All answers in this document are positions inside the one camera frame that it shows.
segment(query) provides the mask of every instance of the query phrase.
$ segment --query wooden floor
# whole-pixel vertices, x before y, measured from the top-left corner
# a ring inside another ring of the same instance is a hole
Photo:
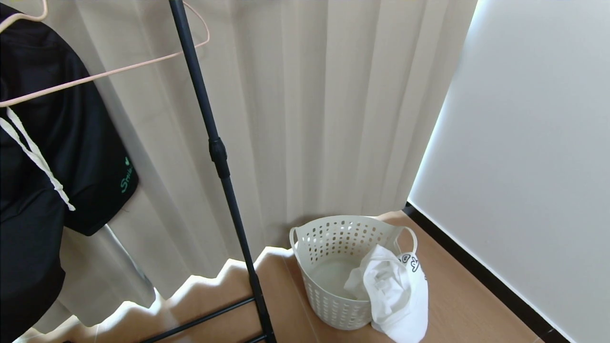
[[[429,325],[423,343],[542,343],[523,322],[402,212],[380,216],[393,225],[413,228],[417,251],[429,284]],[[408,235],[401,247],[411,246]],[[279,343],[392,341],[371,326],[340,331],[325,325],[307,302],[292,251],[268,248],[257,271]],[[151,309],[124,304],[122,310],[95,327],[74,317],[49,334],[31,329],[17,342],[131,343],[173,328],[250,295],[248,276],[240,263],[228,263],[214,282],[192,277],[174,297],[158,300]],[[254,303],[197,325],[162,342],[240,343],[260,333]]]

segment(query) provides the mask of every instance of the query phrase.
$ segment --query clothes rack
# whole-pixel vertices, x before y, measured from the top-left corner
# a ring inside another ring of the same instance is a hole
[[[195,45],[193,43],[193,37],[191,35],[190,27],[187,21],[186,11],[184,9],[184,3],[182,0],[169,0],[171,13],[176,23],[176,29],[178,30],[178,36],[180,38],[180,44],[184,51],[184,58],[186,59],[188,72],[195,88],[195,95],[199,102],[199,109],[203,116],[203,121],[206,125],[206,131],[209,142],[209,151],[212,161],[216,166],[218,177],[223,185],[224,195],[226,197],[229,211],[231,212],[231,219],[235,226],[235,232],[239,239],[239,245],[242,248],[243,258],[246,262],[246,268],[248,270],[248,276],[250,286],[252,287],[252,297],[235,302],[225,308],[221,308],[213,313],[206,314],[200,318],[192,320],[189,323],[183,324],[177,328],[173,328],[164,333],[158,334],[152,338],[146,339],[141,343],[152,343],[160,341],[161,339],[172,336],[176,333],[182,332],[188,328],[194,327],[197,324],[203,323],[209,319],[216,318],[226,312],[229,312],[235,308],[243,306],[252,301],[256,304],[260,325],[262,327],[262,334],[248,340],[246,343],[255,343],[265,340],[267,343],[276,343],[275,334],[273,333],[273,327],[271,326],[271,319],[267,311],[265,299],[263,298],[263,292],[260,287],[259,278],[256,275],[254,269],[254,263],[252,256],[250,255],[250,249],[248,241],[246,239],[246,233],[243,229],[243,223],[239,214],[239,208],[237,206],[237,200],[235,199],[235,192],[233,185],[231,184],[231,173],[229,172],[229,164],[227,163],[227,153],[224,147],[223,141],[218,136],[216,124],[214,122],[214,116],[212,115],[212,108],[210,107],[210,101],[207,97],[206,85],[203,81],[203,75],[201,74],[201,68],[197,59],[197,53],[195,52]]]

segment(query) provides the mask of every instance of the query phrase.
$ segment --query plastic basket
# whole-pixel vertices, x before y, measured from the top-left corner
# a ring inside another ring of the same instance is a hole
[[[343,289],[352,269],[376,244],[400,255],[397,238],[407,227],[359,215],[335,215],[290,230],[290,244],[301,268],[309,304],[324,323],[356,330],[371,322],[371,303]]]

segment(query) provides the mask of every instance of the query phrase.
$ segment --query beige curtain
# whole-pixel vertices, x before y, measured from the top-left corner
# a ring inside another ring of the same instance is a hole
[[[199,61],[254,257],[316,217],[402,208],[476,0],[190,4],[212,34]],[[49,10],[45,23],[91,73],[180,50],[166,0]],[[96,84],[141,183],[100,233],[65,231],[68,277],[43,332],[72,314],[94,325],[125,300],[149,306],[153,286],[169,298],[190,275],[242,258],[183,58]]]

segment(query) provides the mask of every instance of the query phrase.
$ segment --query black baseboard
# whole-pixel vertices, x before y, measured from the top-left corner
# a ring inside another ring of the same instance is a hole
[[[542,318],[523,299],[517,296],[510,288],[500,281],[492,272],[479,261],[468,254],[453,239],[449,238],[430,219],[426,218],[413,205],[407,203],[403,209],[419,227],[428,233],[441,247],[460,262],[472,275],[488,288],[500,301],[502,301],[519,319],[525,323],[545,343],[569,343],[561,333],[557,332],[544,318]]]

